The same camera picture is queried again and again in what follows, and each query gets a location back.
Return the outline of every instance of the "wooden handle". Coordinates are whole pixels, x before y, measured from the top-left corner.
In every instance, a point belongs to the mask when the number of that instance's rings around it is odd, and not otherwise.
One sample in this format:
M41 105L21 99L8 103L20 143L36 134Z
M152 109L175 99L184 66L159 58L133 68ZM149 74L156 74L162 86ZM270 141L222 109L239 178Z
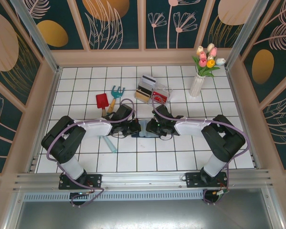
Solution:
M110 106L109 106L109 108L108 108L107 113L110 114L110 113L113 111L113 108L114 108L114 105L115 105L115 100L116 100L116 99L113 99L113 100L112 100L112 102L111 102L111 104L110 104Z
M107 115L107 113L106 113L106 110L105 110L105 108L104 109L102 109L102 117L104 117L104 116L106 116Z

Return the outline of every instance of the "white tile floor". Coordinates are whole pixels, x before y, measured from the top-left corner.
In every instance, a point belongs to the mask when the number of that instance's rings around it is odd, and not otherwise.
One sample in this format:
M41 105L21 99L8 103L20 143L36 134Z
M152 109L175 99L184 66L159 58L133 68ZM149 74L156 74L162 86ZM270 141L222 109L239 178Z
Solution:
M152 107L134 98L137 83L143 74L152 75L157 81L173 88L168 110L174 116L204 119L224 114L232 124L243 129L225 70L215 71L214 79L206 78L201 95L192 98L188 89L195 71L195 66L64 68L47 130L64 115L78 120L99 118L102 111L97 108L95 96L106 92L110 103L114 85L126 88L122 98L129 98L135 103L138 118L152 118ZM82 141L76 156L87 172L196 170L201 169L212 155L203 138L191 136L174 136L168 141L131 136L119 139L110 136L109 139L118 153L111 153L99 137ZM35 172L59 173L56 164L48 161L45 153L42 150ZM237 157L230 163L230 168L254 168L250 153Z

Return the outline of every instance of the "red trowel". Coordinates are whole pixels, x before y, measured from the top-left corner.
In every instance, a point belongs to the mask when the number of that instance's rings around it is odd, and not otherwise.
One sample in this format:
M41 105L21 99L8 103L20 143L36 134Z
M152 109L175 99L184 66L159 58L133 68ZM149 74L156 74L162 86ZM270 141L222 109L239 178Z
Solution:
M97 104L97 108L102 109L102 117L106 116L107 113L106 113L105 107L109 106L106 93L96 95L96 104Z

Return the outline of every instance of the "flower vase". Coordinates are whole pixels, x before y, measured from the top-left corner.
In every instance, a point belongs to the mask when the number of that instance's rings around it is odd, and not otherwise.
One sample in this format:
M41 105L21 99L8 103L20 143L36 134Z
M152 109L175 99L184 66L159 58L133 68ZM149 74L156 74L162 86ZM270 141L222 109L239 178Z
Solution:
M194 77L194 81L190 89L190 96L195 98L200 95L202 85L204 84L204 79L205 79L205 76L200 76L197 73L197 76Z

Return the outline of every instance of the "light blue stick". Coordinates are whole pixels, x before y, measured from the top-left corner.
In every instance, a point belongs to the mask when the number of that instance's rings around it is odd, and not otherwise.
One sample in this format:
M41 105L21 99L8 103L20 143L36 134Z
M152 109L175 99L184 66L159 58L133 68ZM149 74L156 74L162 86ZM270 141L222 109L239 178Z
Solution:
M116 153L118 150L115 148L115 146L112 144L112 142L109 140L107 136L101 136L105 142L107 143L107 146L110 148L111 152Z

